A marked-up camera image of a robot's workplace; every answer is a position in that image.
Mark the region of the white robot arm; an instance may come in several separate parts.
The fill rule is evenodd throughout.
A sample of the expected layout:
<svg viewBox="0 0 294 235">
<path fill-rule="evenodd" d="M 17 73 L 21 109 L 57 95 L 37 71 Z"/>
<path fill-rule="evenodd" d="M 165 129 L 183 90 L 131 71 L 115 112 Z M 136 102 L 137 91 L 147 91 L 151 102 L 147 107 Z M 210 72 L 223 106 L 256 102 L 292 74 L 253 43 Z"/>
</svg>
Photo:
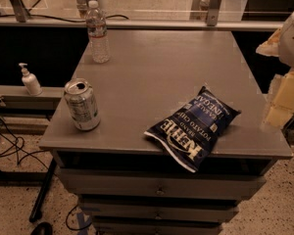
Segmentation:
<svg viewBox="0 0 294 235">
<path fill-rule="evenodd" d="M 285 74 L 276 74 L 269 85 L 263 123 L 283 128 L 294 116 L 294 12 L 265 42 L 256 53 L 277 57 L 288 67 Z"/>
</svg>

